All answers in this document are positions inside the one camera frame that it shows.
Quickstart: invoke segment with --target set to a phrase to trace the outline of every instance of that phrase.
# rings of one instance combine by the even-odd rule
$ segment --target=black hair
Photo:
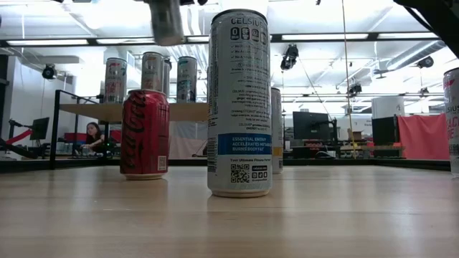
[[[97,130],[97,132],[95,133],[94,137],[92,137],[91,135],[89,135],[89,133],[87,133],[87,127],[89,125],[93,125],[95,127],[95,129]],[[86,125],[86,144],[91,144],[91,143],[94,143],[97,140],[100,140],[100,136],[101,135],[102,135],[102,133],[100,132],[100,128],[99,128],[99,125],[97,123],[91,122],[91,123],[88,123]]]

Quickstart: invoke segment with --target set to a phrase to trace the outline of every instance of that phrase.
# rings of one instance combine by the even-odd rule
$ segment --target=white can
[[[177,103],[196,102],[198,63],[194,57],[180,57],[177,65]]]
[[[217,196],[264,196],[273,185],[268,23],[223,11],[210,39],[207,185]]]
[[[164,79],[163,79],[163,92],[166,94],[166,99],[169,97],[169,88],[171,84],[171,60],[166,57],[164,58]]]
[[[283,130],[282,104],[280,90],[271,88],[271,117],[273,119],[273,174],[282,173],[283,167]]]
[[[104,103],[123,103],[127,95],[128,63],[121,58],[109,58],[105,64]]]
[[[459,68],[447,71],[443,78],[446,128],[450,147],[451,173],[459,178]]]
[[[163,80],[163,55],[156,52],[143,53],[141,89],[163,92]]]

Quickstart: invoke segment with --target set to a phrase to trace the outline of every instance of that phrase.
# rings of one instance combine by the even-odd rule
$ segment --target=aluminum can
[[[216,196],[264,196],[273,184],[268,39],[256,11],[227,10],[212,20],[207,186]]]
[[[156,52],[145,52],[142,56],[141,89],[163,91],[164,57]]]
[[[121,133],[120,170],[128,180],[157,179],[167,172],[169,104],[163,92],[131,90]]]
[[[163,80],[163,92],[166,94],[166,98],[169,97],[169,88],[171,84],[171,60],[167,57],[164,58],[164,80]]]
[[[196,58],[179,58],[177,65],[177,103],[196,102],[197,73]]]
[[[104,103],[123,103],[126,97],[128,63],[121,58],[109,58],[105,68]]]
[[[283,169],[283,129],[282,129],[282,101],[280,90],[271,88],[271,117],[273,119],[273,174],[282,173]]]
[[[459,68],[447,71],[443,78],[451,173],[459,178]]]

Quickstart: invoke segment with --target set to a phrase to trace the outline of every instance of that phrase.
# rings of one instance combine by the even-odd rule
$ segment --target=woman
[[[86,144],[83,148],[90,148],[95,152],[103,152],[105,136],[100,132],[99,125],[91,122],[86,125]]]

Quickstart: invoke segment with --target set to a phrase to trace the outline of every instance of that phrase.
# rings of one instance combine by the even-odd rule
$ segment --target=blue label stripe
[[[270,155],[271,135],[226,133],[218,135],[218,155]]]

